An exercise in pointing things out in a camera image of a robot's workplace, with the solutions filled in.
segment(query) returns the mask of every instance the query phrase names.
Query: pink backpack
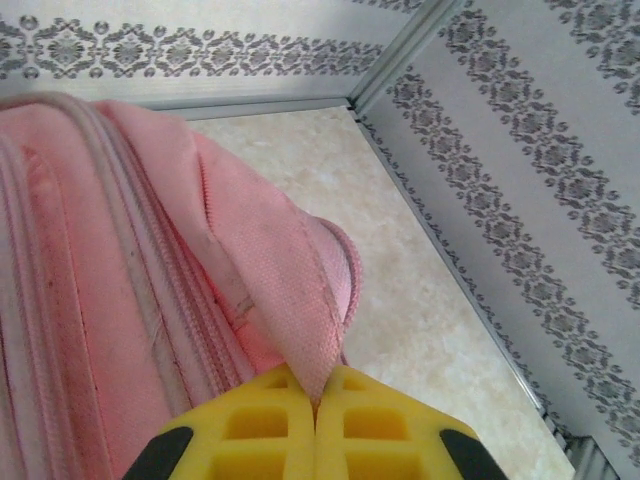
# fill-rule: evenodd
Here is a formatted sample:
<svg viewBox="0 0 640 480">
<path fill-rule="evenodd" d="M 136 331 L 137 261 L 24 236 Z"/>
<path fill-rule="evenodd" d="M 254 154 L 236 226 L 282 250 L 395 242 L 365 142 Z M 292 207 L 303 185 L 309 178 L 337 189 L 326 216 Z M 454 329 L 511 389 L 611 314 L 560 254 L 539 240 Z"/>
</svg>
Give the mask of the pink backpack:
<svg viewBox="0 0 640 480">
<path fill-rule="evenodd" d="M 360 262 L 177 118 L 0 101 L 0 471 L 120 477 L 170 418 L 286 361 L 319 399 Z"/>
</svg>

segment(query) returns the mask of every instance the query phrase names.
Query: gray floral pattern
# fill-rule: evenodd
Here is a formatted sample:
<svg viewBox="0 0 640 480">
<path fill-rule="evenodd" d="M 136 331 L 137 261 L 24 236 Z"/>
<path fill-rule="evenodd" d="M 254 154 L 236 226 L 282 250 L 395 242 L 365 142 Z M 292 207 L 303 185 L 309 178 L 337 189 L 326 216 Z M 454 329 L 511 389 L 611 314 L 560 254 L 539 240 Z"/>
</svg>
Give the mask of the gray floral pattern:
<svg viewBox="0 0 640 480">
<path fill-rule="evenodd" d="M 17 25 L 0 20 L 0 80 L 181 75 L 362 75 L 382 45 L 238 32 L 196 32 L 164 26 L 56 19 L 44 28 L 24 15 Z"/>
<path fill-rule="evenodd" d="M 605 416 L 611 431 L 618 435 L 620 445 L 630 450 L 629 458 L 633 464 L 640 468 L 640 434 L 628 428 L 640 420 L 640 395 L 632 382 L 624 378 L 622 368 L 614 363 L 607 347 L 598 342 L 598 333 L 589 329 L 590 320 L 576 308 L 564 282 L 554 276 L 553 267 L 545 263 L 544 252 L 535 245 L 522 221 L 510 212 L 511 207 L 504 202 L 502 192 L 492 182 L 491 176 L 483 171 L 483 164 L 472 155 L 471 147 L 464 143 L 451 118 L 445 115 L 440 103 L 431 98 L 432 93 L 426 88 L 424 79 L 413 74 L 412 67 L 409 67 L 387 93 L 409 122 L 411 131 L 425 146 L 428 158 L 437 162 L 444 180 L 456 190 L 467 214 L 475 218 L 475 225 L 483 231 L 485 241 L 495 247 L 494 254 L 502 258 L 502 267 L 531 305 L 532 313 L 540 319 L 540 325 L 551 337 L 552 345 L 558 349 L 564 362 L 574 369 L 574 377 L 596 403 L 596 410 Z M 379 137 L 376 140 L 374 136 L 374 140 L 382 145 Z M 393 161 L 391 152 L 387 149 L 383 154 L 392 168 L 398 170 L 399 165 Z M 402 172 L 397 171 L 396 176 L 423 219 L 443 242 L 442 231 L 432 223 L 424 202 L 415 196 L 410 180 Z M 458 256 L 447 250 L 446 241 L 442 245 L 482 306 L 484 298 L 460 266 Z M 540 392 L 540 385 L 532 381 L 530 369 L 521 363 L 513 343 L 501 332 L 503 327 L 496 322 L 491 309 L 486 305 L 481 308 L 520 367 L 524 367 L 525 377 L 531 381 L 552 418 L 560 420 L 552 410 L 552 403 Z M 561 425 L 561 428 L 566 431 L 566 426 Z"/>
<path fill-rule="evenodd" d="M 384 8 L 402 13 L 413 13 L 424 0 L 351 0 L 353 3 L 362 3 L 370 7 Z"/>
<path fill-rule="evenodd" d="M 554 105 L 544 101 L 531 74 L 520 68 L 520 60 L 509 55 L 504 39 L 487 25 L 482 10 L 470 10 L 473 1 L 440 32 L 449 51 L 458 56 L 467 75 L 480 84 L 479 91 L 500 115 L 511 138 L 523 144 L 536 173 L 544 176 L 567 216 L 579 222 L 578 230 L 601 255 L 602 265 L 628 292 L 627 300 L 640 310 L 640 227 L 636 215 L 622 204 L 609 179 L 592 167 L 593 159 L 583 153 L 580 139 L 559 117 Z"/>
<path fill-rule="evenodd" d="M 562 10 L 561 23 L 570 35 L 588 46 L 589 58 L 598 59 L 604 78 L 619 80 L 613 90 L 624 95 L 633 115 L 640 115 L 640 5 L 634 0 L 544 0 Z"/>
</svg>

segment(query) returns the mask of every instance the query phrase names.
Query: yellow plastic object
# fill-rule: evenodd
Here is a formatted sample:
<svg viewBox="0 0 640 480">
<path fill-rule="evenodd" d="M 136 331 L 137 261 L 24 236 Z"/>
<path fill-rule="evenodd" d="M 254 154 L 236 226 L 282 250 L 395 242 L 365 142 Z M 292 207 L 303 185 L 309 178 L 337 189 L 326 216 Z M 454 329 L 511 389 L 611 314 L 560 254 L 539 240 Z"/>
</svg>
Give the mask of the yellow plastic object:
<svg viewBox="0 0 640 480">
<path fill-rule="evenodd" d="M 459 420 L 337 367 L 318 409 L 314 478 L 463 480 L 439 437 L 444 429 L 476 438 Z"/>
<path fill-rule="evenodd" d="M 286 365 L 173 419 L 163 432 L 180 426 L 194 435 L 171 480 L 313 478 L 313 410 Z"/>
<path fill-rule="evenodd" d="M 280 366 L 167 424 L 125 475 L 138 478 L 506 479 L 467 425 L 344 366 L 315 423 Z"/>
</svg>

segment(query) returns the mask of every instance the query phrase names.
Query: wall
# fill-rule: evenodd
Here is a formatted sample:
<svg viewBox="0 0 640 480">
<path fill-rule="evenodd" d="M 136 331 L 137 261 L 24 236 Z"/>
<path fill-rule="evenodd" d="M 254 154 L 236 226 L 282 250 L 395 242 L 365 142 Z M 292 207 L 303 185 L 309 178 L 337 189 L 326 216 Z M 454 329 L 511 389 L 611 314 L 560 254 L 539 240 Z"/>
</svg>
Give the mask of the wall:
<svg viewBox="0 0 640 480">
<path fill-rule="evenodd" d="M 0 93 L 346 96 L 424 0 L 4 0 Z"/>
<path fill-rule="evenodd" d="M 552 417 L 640 478 L 640 2 L 469 1 L 364 122 Z"/>
</svg>

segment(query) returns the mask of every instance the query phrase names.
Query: beige marble floor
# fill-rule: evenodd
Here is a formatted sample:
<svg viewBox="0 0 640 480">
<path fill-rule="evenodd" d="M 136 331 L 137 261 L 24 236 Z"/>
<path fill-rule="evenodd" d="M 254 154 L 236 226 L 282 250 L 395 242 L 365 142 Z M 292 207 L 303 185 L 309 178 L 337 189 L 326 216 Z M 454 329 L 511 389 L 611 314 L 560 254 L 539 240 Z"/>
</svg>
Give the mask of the beige marble floor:
<svg viewBox="0 0 640 480">
<path fill-rule="evenodd" d="M 340 225 L 365 269 L 352 366 L 471 425 L 511 480 L 573 469 L 343 108 L 191 126 L 308 212 Z"/>
</svg>

